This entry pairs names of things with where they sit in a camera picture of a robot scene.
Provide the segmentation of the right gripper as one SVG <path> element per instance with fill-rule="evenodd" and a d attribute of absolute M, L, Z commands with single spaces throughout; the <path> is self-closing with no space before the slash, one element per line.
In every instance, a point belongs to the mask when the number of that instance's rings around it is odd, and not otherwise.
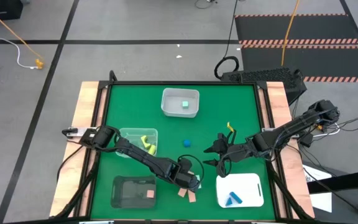
<path fill-rule="evenodd" d="M 247 140 L 242 144 L 231 144 L 229 142 L 229 135 L 225 136 L 222 133 L 219 134 L 219 140 L 222 140 L 221 147 L 220 142 L 215 141 L 211 147 L 204 150 L 204 153 L 219 153 L 220 160 L 230 160 L 231 162 L 240 162 L 254 155 L 254 144 L 252 141 Z M 216 167 L 219 161 L 212 159 L 204 161 L 204 163 Z"/>

